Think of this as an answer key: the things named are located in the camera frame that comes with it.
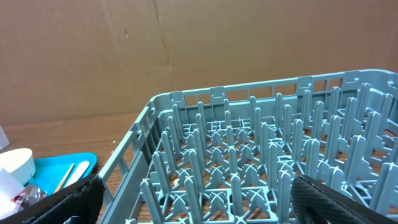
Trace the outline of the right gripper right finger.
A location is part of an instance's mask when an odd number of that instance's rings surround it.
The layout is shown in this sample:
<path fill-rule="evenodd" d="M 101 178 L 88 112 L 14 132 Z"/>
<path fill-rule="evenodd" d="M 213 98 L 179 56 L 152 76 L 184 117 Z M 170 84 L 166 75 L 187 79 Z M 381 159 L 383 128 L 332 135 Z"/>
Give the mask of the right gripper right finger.
<path fill-rule="evenodd" d="M 396 224 L 321 182 L 300 175 L 290 191 L 298 224 Z"/>

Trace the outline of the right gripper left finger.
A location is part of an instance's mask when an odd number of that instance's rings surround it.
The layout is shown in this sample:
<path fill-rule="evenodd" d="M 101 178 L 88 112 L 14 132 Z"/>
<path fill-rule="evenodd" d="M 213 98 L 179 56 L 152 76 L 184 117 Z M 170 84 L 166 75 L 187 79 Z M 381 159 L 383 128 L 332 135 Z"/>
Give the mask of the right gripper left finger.
<path fill-rule="evenodd" d="M 76 217 L 78 223 L 95 224 L 104 202 L 104 191 L 102 178 L 91 174 L 1 220 L 1 224 L 57 224 L 71 217 Z"/>

